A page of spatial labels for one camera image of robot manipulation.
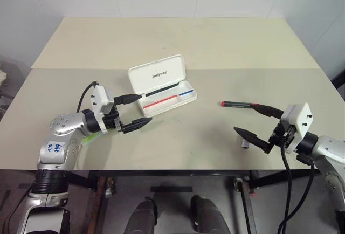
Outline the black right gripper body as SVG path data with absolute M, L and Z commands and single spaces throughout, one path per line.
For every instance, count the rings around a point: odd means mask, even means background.
M 273 148 L 277 146 L 287 148 L 294 139 L 294 134 L 295 126 L 280 120 L 268 140 L 268 147 Z

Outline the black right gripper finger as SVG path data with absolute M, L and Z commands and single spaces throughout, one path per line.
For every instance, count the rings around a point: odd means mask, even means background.
M 261 104 L 254 104 L 253 109 L 262 115 L 265 115 L 267 117 L 274 117 L 276 119 L 280 119 L 284 113 L 284 111 L 280 109 Z
M 242 129 L 242 128 L 238 128 L 238 127 L 234 127 L 233 129 L 245 141 L 247 141 L 250 144 L 260 148 L 266 154 L 269 154 L 271 152 L 271 150 L 273 148 L 273 145 L 271 143 L 268 143 L 268 142 L 258 138 L 254 133 L 251 133 L 248 130 L 245 130 L 245 129 Z

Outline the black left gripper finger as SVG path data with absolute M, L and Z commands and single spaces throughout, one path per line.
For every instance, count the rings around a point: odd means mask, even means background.
M 114 98 L 114 106 L 130 104 L 141 98 L 142 98 L 142 95 L 138 95 L 138 94 L 126 94 L 126 95 L 118 96 Z
M 147 125 L 149 122 L 151 122 L 152 118 L 140 118 L 132 121 L 131 123 L 128 123 L 126 125 L 121 125 L 121 131 L 126 134 L 135 130 L 138 130 L 145 125 Z

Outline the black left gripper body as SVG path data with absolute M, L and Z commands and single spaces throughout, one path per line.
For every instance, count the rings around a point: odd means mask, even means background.
M 115 129 L 117 132 L 125 131 L 125 126 L 121 122 L 120 114 L 116 106 L 113 106 L 108 114 L 103 117 L 106 129 Z

